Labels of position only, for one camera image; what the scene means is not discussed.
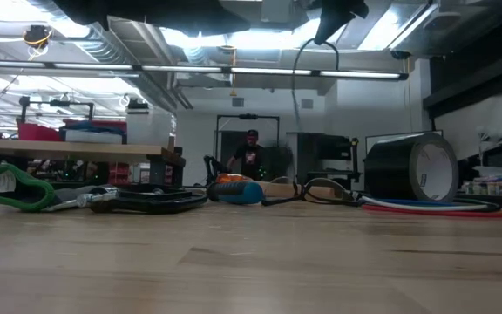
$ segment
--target man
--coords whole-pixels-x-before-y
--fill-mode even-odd
[[[241,159],[241,174],[253,179],[259,180],[259,169],[261,168],[261,150],[262,146],[257,145],[259,140],[259,132],[257,130],[249,130],[247,136],[247,144],[240,146],[233,157],[227,162],[227,168],[231,169],[234,162]]]

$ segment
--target air duct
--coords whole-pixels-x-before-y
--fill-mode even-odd
[[[56,30],[67,28],[64,22],[72,22],[65,13],[51,0],[27,0],[32,6],[50,16],[48,24]],[[112,32],[105,31],[98,23],[86,26],[90,34],[84,39],[98,40],[98,42],[80,42],[76,45],[86,51],[95,60],[107,64],[138,64],[139,61],[124,47],[123,43]],[[177,102],[168,91],[154,82],[148,73],[141,73],[138,78],[123,78],[123,80],[136,85],[148,100],[157,106],[173,112],[177,108]]]

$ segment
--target gray duct tape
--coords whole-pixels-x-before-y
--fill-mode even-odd
[[[382,140],[365,160],[365,185],[376,198],[452,201],[457,159],[451,145],[434,133]]]

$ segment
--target wooden tabletop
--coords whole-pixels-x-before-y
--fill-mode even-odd
[[[185,166],[185,159],[164,147],[70,143],[37,140],[0,140],[0,155],[49,160],[89,160],[102,162],[148,162],[148,156],[161,156],[166,162]]]
[[[180,215],[0,205],[0,313],[497,314],[502,219],[303,202]]]

